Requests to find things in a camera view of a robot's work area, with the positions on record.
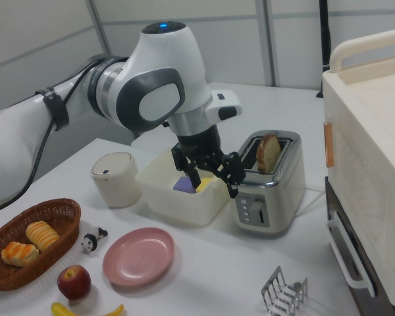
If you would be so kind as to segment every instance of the microwave handle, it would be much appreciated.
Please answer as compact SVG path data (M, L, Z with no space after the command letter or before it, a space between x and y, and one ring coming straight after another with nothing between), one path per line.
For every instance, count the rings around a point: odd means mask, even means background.
M356 53L395 44L395 30L350 39L338 45L330 55L330 72L342 70L342 61Z
M350 272L347 269L347 266L345 265L344 259L341 256L341 253L338 249L338 246L336 245L335 239L332 236L332 233L330 232L330 228L336 227L338 228L339 232L341 233L342 238L344 239L347 248L349 249L351 256L353 258L353 261L355 265L357 266L358 271L360 272L361 276L363 277L363 280L354 280ZM367 275L366 270L364 269L363 264L361 263L361 260L356 252L356 249L354 248L353 244L351 243L350 237L348 237L347 232L345 231L344 225L342 224L340 218L338 217L338 214L334 212L332 214L332 219L327 222L327 233L329 237L329 242L330 245L332 246L332 249L335 253L336 259L338 260L338 263L341 267L342 273L344 274L344 277L348 283L349 286L355 289L362 289L366 288L368 289L371 297L375 296L375 290L373 288L373 285L370 281L369 276Z

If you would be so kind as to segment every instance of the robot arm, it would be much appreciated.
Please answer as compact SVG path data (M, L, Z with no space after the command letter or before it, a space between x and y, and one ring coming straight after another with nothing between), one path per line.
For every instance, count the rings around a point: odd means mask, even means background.
M67 99L80 74L54 87ZM242 112L232 91L211 91L192 31L177 22L156 23L142 30L127 59L109 57L92 68L65 104L70 120L95 111L133 132L163 122L177 135L172 149L178 170L194 186L196 168L232 186L245 177L236 153L224 155L216 123ZM37 95L0 111L0 204L21 190L32 168L33 154L52 114Z

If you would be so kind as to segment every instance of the red apple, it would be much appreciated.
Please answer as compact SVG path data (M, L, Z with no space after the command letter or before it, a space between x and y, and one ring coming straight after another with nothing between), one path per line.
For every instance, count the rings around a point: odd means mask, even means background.
M57 278L60 292L70 300L84 298L91 289L91 276L81 265L71 265Z

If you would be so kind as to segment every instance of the purple block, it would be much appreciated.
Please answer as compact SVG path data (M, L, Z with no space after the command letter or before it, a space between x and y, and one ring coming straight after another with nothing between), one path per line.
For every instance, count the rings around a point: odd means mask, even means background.
M177 183L172 187L173 190L186 192L186 193L196 193L196 189L192 186L192 181L188 176L182 176L178 179Z

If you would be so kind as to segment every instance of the banana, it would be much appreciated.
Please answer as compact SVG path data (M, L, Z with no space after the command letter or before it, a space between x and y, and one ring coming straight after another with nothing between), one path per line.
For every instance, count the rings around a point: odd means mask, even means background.
M105 314L103 316L119 316L123 310L124 310L124 305L120 304L114 311ZM77 316L75 313L72 313L62 303L58 303L58 302L54 302L51 304L51 312L53 316Z
M124 306L123 304L120 304L114 311L111 313L105 314L104 316L119 316L121 312L123 311Z
M69 311L66 306L57 302L51 304L51 312L53 316L77 316L75 313Z

